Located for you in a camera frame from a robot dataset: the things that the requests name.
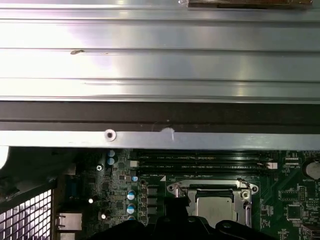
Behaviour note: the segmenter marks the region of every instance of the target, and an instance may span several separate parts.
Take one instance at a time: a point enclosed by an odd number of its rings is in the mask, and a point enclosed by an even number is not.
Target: green circuit board
[[[77,239],[86,239],[130,219],[155,223],[164,215],[165,197],[174,197],[167,191],[172,183],[242,179],[259,187],[252,196],[254,229],[279,240],[309,240],[302,226],[320,223],[320,184],[305,168],[318,162],[318,156],[308,151],[90,152],[81,156],[76,175],[68,176],[66,201],[98,196],[83,212]]]

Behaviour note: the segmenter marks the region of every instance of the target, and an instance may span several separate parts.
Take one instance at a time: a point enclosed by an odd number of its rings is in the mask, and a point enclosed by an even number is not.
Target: cpu socket
[[[176,198],[189,198],[189,216],[203,217],[215,228],[222,220],[252,226],[252,195],[259,187],[242,179],[184,179],[167,186]]]

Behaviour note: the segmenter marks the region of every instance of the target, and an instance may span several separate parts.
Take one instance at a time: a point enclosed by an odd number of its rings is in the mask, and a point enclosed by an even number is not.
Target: metal grille
[[[0,240],[50,240],[52,191],[0,214]]]

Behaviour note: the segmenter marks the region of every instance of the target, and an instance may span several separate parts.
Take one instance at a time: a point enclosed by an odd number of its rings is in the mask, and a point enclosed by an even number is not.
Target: integrated circuit
[[[301,219],[301,206],[300,205],[288,205],[287,206],[287,219],[288,220],[300,220]]]
[[[116,202],[116,208],[117,209],[123,209],[124,208],[124,203],[122,201],[117,201]]]

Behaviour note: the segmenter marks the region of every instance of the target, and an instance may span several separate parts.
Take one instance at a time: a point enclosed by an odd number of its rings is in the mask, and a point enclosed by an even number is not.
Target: motherboard
[[[155,224],[165,199],[211,227],[233,220],[279,240],[320,233],[320,152],[107,149],[79,156],[66,202],[82,202],[79,240],[126,220]]]

